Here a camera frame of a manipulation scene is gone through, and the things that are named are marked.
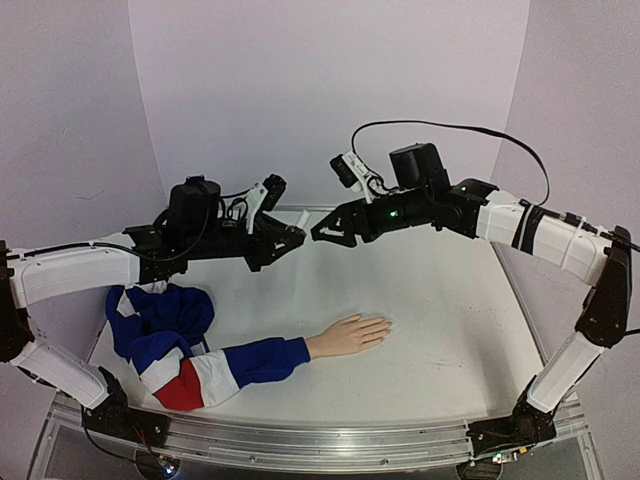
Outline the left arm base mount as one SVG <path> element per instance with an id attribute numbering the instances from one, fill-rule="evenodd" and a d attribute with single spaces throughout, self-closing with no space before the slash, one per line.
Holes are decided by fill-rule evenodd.
<path id="1" fill-rule="evenodd" d="M 90 432 L 151 448 L 165 445 L 170 424 L 166 415 L 130 407 L 124 392 L 110 393 L 100 405 L 82 413 L 82 425 Z"/>

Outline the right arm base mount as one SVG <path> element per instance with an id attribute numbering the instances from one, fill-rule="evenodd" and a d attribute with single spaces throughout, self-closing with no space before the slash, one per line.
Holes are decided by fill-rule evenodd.
<path id="1" fill-rule="evenodd" d="M 466 436 L 471 440 L 473 460 L 501 452 L 531 448 L 556 436 L 554 424 L 559 404 L 543 412 L 527 400 L 523 392 L 507 416 L 472 422 Z"/>

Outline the white nail polish cap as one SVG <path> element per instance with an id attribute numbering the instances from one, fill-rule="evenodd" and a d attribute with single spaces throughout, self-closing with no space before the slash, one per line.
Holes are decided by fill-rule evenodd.
<path id="1" fill-rule="evenodd" d="M 310 219 L 310 212 L 307 210 L 303 210 L 300 213 L 295 226 L 301 230 L 304 230 L 307 223 L 309 222 L 309 219 Z"/>

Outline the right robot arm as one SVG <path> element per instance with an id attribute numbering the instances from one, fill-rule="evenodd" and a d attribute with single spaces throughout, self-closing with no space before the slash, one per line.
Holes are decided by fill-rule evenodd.
<path id="1" fill-rule="evenodd" d="M 510 415 L 476 421 L 468 437 L 475 453 L 530 447 L 555 437 L 564 396 L 602 353 L 628 333 L 632 295 L 630 233 L 606 231 L 581 216 L 557 213 L 476 179 L 452 185 L 432 143 L 395 150 L 390 160 L 398 191 L 373 196 L 373 174 L 349 152 L 331 160 L 341 183 L 363 198 L 336 207 L 311 230 L 315 241 L 348 248 L 381 235 L 430 225 L 471 239 L 509 246 L 544 260 L 588 285 L 573 333 L 527 385 Z"/>

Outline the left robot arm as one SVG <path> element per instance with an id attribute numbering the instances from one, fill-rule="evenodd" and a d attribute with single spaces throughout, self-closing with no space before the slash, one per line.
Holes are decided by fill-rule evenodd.
<path id="1" fill-rule="evenodd" d="M 35 250 L 1 248 L 1 360 L 63 391 L 116 437 L 131 433 L 133 411 L 113 398 L 119 386 L 108 371 L 85 364 L 29 325 L 39 301 L 114 285 L 145 285 L 187 271 L 190 262 L 242 258 L 258 272 L 301 247 L 309 213 L 293 224 L 270 213 L 286 189 L 271 175 L 225 197 L 202 176 L 170 193 L 168 207 L 150 225 L 128 227 L 104 239 Z"/>

